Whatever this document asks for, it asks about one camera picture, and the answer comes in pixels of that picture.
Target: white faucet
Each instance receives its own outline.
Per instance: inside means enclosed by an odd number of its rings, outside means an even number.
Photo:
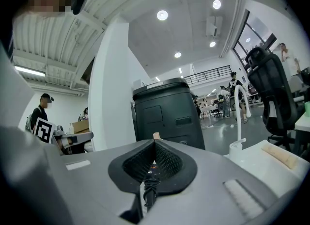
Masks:
[[[236,107],[238,137],[237,137],[237,141],[229,145],[229,159],[231,159],[234,162],[238,162],[239,153],[242,151],[241,143],[246,141],[246,138],[241,139],[241,116],[240,116],[240,105],[239,105],[239,90],[241,90],[243,97],[245,99],[245,102],[246,102],[247,118],[251,117],[251,112],[248,106],[247,94],[241,85],[236,85],[236,88],[234,90],[234,103]]]

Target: black and white marker sign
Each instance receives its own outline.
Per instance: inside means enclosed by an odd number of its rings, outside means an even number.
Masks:
[[[55,125],[46,120],[38,118],[35,125],[34,135],[40,138],[41,141],[51,143],[52,135],[55,130]]]

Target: black mesh holder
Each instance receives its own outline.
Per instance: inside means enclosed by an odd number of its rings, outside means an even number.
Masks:
[[[115,158],[108,166],[108,174],[121,191],[139,194],[140,184],[154,161],[161,174],[157,196],[183,191],[197,174],[196,162],[164,140],[149,140]]]

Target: ceiling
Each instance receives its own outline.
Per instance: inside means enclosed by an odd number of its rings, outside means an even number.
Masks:
[[[220,0],[221,8],[212,7],[214,0],[171,0],[156,5],[168,12],[164,21],[157,19],[154,8],[129,24],[128,46],[151,78],[182,65],[220,55],[233,19],[236,0]],[[222,17],[220,35],[206,35],[207,17]],[[211,41],[216,45],[211,48]]]
[[[21,73],[38,90],[83,95],[88,84],[82,76],[96,56],[110,21],[121,14],[130,22],[129,46],[150,77],[195,60],[218,56],[230,27],[235,0],[88,0],[77,16],[42,18],[23,15],[14,22],[15,64],[46,72],[45,77]],[[159,21],[156,13],[166,9],[169,18]],[[221,35],[214,48],[205,37],[206,18],[222,16]],[[182,56],[176,60],[174,53]]]

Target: person in white shirt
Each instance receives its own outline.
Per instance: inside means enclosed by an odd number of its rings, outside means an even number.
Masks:
[[[226,98],[229,96],[229,92],[225,90],[225,86],[221,86],[221,91],[219,92],[217,98],[220,101],[220,97],[223,96],[224,110],[223,118],[229,118],[228,104]]]
[[[287,49],[284,43],[280,44],[280,48],[282,56],[281,60],[282,62],[287,63],[291,76],[299,75],[299,60],[294,56],[293,51],[291,49]]]

